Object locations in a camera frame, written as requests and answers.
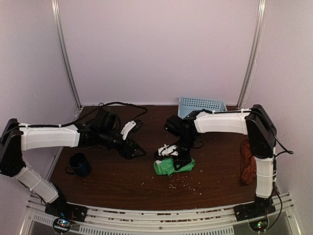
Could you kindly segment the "green towel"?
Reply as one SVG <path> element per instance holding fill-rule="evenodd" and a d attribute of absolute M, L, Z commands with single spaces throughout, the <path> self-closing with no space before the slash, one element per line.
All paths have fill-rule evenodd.
<path fill-rule="evenodd" d="M 170 176 L 173 173 L 179 173 L 179 172 L 188 172 L 193 169 L 195 166 L 195 160 L 192 159 L 191 163 L 187 164 L 186 166 L 183 166 L 179 170 L 174 169 L 174 162 L 172 159 L 165 159 L 165 160 L 156 160 L 154 161 L 154 170 L 156 175 L 167 175 Z"/>

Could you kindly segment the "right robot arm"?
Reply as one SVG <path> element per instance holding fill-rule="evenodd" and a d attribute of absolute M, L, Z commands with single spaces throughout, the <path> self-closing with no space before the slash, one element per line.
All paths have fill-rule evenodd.
<path fill-rule="evenodd" d="M 262 105 L 226 112 L 202 109 L 192 111 L 184 118 L 173 115 L 166 120 L 164 128 L 179 140 L 159 148 L 155 157 L 173 159 L 176 170 L 191 162 L 190 151 L 194 148 L 198 134 L 224 132 L 247 135 L 256 161 L 255 199 L 247 206 L 237 206 L 236 210 L 249 211 L 255 216 L 274 211 L 272 192 L 276 171 L 277 130 Z"/>

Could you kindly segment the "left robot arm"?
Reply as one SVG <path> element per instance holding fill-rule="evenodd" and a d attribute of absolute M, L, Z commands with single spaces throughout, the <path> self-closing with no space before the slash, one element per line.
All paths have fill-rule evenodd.
<path fill-rule="evenodd" d="M 116 150 L 127 160 L 145 156 L 146 151 L 129 137 L 130 132 L 135 132 L 142 126 L 142 121 L 131 120 L 122 130 L 115 131 L 115 122 L 119 120 L 116 113 L 105 108 L 100 108 L 96 116 L 87 123 L 28 125 L 12 118 L 0 138 L 0 172 L 17 179 L 38 194 L 59 217 L 66 217 L 70 213 L 70 206 L 62 192 L 35 172 L 23 160 L 22 153 L 38 148 L 101 145 Z"/>

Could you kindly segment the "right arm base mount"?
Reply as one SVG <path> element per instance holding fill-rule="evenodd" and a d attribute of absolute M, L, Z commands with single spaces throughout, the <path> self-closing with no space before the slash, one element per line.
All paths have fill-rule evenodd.
<path fill-rule="evenodd" d="M 237 221 L 250 220 L 257 217 L 264 217 L 269 213 L 276 212 L 276 208 L 273 204 L 264 203 L 247 203 L 240 204 L 234 207 L 234 213 Z"/>

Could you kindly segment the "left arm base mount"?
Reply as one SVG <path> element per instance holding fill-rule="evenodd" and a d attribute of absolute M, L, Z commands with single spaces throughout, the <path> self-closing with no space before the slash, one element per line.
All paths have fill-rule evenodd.
<path fill-rule="evenodd" d="M 51 205 L 45 207 L 45 213 L 74 222 L 84 222 L 87 212 L 87 207 L 74 204 L 67 204 L 62 212 L 57 212 Z"/>

